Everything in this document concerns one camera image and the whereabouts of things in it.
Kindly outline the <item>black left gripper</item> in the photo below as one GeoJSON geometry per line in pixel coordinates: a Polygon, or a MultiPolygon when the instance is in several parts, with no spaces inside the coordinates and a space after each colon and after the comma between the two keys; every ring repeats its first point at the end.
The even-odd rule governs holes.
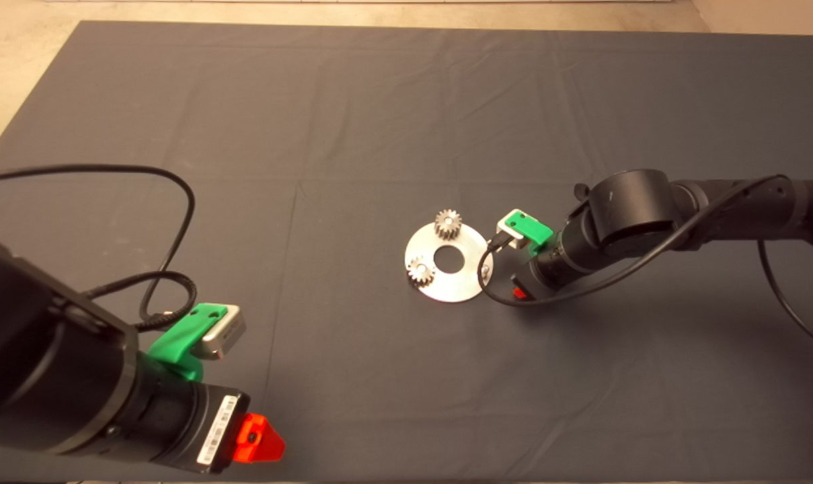
{"type": "Polygon", "coordinates": [[[178,445],[178,468],[221,474],[233,462],[279,462],[286,444],[267,417],[246,413],[250,398],[238,389],[202,384],[188,432],[178,445]]]}

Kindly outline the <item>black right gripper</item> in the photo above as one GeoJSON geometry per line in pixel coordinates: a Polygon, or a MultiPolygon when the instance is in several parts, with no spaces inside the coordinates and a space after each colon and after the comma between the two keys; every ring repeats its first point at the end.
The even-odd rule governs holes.
{"type": "Polygon", "coordinates": [[[551,298],[555,289],[545,284],[532,264],[523,264],[511,275],[512,294],[517,301],[551,298]]]}

